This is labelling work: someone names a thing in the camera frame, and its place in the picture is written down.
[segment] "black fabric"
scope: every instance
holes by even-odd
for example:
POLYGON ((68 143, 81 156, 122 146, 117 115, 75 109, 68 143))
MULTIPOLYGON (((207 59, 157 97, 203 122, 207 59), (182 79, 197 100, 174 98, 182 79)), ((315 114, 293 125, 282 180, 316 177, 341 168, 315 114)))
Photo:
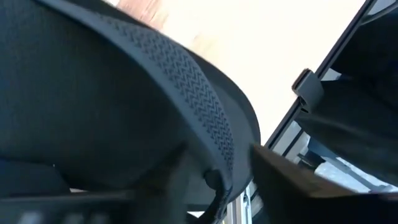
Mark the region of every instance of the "black fabric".
POLYGON ((107 40, 34 1, 2 2, 0 21, 0 157, 119 189, 180 142, 175 108, 107 40))
POLYGON ((398 116, 361 82, 323 82, 324 97, 296 122, 332 152, 375 177, 398 185, 398 116))
POLYGON ((342 78, 297 122, 335 154, 398 185, 398 11, 361 26, 332 66, 342 78))
POLYGON ((271 224, 266 208, 263 206, 259 212, 252 218, 253 224, 271 224))
POLYGON ((70 193, 56 168, 0 160, 0 198, 70 193))

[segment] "chair seat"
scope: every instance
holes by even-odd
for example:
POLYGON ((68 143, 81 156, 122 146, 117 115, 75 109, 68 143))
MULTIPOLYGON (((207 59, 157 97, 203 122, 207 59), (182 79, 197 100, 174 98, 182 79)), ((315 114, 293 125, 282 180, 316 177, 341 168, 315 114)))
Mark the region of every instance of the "chair seat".
MULTIPOLYGON (((55 165, 71 187, 108 190, 129 188, 181 142, 201 147, 168 96, 138 63, 76 22, 60 16, 46 20, 40 18, 45 9, 21 5, 19 10, 26 13, 6 23, 5 38, 0 39, 5 46, 1 50, 10 56, 0 61, 6 80, 0 90, 0 157, 55 165)), ((101 1, 81 5, 132 20, 101 1)), ((232 200, 251 180, 248 150, 260 141, 256 115, 231 80, 190 54, 220 98, 233 135, 239 136, 232 200)), ((186 203, 189 210, 204 210, 215 196, 203 179, 212 164, 192 166, 197 172, 190 178, 186 203)))

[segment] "metal bracket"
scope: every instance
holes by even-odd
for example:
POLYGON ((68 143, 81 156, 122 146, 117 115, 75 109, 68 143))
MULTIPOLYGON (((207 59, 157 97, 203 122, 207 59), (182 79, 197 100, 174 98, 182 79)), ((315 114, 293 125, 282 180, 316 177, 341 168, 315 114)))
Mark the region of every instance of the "metal bracket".
POLYGON ((293 92, 298 96, 302 109, 311 113, 323 96, 320 79, 306 68, 294 82, 293 92))
POLYGON ((252 224, 250 189, 245 191, 227 206, 225 224, 252 224))

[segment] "black plastic clip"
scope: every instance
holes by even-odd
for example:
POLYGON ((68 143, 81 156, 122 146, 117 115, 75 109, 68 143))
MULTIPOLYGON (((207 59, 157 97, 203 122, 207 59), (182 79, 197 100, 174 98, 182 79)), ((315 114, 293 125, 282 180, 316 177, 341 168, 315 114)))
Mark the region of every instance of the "black plastic clip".
POLYGON ((323 96, 320 79, 306 68, 296 79, 292 86, 293 92, 298 96, 302 109, 311 113, 323 96))

